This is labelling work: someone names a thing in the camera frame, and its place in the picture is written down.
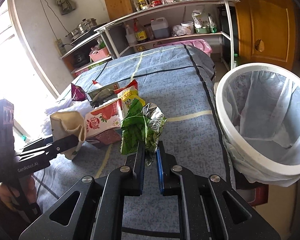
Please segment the person's left hand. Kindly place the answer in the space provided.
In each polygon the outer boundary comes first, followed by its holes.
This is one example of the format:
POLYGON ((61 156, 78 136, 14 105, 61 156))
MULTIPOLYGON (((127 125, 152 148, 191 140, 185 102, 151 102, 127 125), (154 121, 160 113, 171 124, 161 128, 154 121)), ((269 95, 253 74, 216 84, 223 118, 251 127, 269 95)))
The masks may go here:
MULTIPOLYGON (((17 210, 13 206, 12 199, 19 196, 20 192, 17 189, 0 183, 0 200, 13 212, 17 212, 17 210)), ((25 196, 30 204, 37 202, 37 189, 33 175, 30 175, 26 180, 25 196)))

